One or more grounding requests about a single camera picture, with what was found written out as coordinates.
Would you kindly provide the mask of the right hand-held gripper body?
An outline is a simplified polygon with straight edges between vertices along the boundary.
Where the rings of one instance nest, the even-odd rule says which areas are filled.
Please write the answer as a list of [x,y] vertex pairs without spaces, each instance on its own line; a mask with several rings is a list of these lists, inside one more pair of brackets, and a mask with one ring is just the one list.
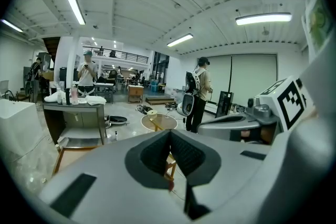
[[301,79],[290,76],[250,98],[244,112],[201,123],[197,133],[222,140],[270,145],[314,111]]

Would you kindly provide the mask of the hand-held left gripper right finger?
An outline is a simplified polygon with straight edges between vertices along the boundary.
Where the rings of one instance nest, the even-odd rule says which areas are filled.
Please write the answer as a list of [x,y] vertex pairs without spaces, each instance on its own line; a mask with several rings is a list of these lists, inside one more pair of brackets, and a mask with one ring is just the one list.
[[191,187],[211,182],[221,167],[221,157],[211,147],[177,130],[170,131],[170,152]]

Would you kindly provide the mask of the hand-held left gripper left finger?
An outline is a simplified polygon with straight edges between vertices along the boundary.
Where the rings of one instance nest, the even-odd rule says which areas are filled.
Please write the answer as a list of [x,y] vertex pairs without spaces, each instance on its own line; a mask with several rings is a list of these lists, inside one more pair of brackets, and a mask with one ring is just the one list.
[[142,186],[169,189],[170,181],[164,177],[169,153],[170,131],[158,132],[127,151],[125,167]]

